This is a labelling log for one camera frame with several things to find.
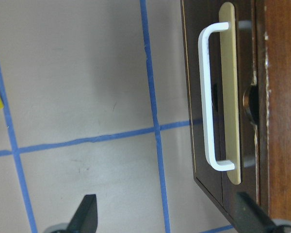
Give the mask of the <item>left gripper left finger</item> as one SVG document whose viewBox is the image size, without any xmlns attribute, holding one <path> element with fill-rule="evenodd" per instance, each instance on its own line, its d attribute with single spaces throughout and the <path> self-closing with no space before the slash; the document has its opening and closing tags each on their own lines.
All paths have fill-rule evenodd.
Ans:
<svg viewBox="0 0 291 233">
<path fill-rule="evenodd" d="M 97 196 L 85 195 L 72 217 L 67 233 L 95 233 L 98 227 Z"/>
</svg>

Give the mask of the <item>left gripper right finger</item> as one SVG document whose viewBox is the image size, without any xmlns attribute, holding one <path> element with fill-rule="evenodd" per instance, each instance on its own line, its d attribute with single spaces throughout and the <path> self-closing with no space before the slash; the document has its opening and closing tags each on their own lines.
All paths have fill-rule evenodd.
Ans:
<svg viewBox="0 0 291 233">
<path fill-rule="evenodd" d="M 235 227 L 239 233 L 273 233 L 276 225 L 245 192 L 235 197 Z"/>
</svg>

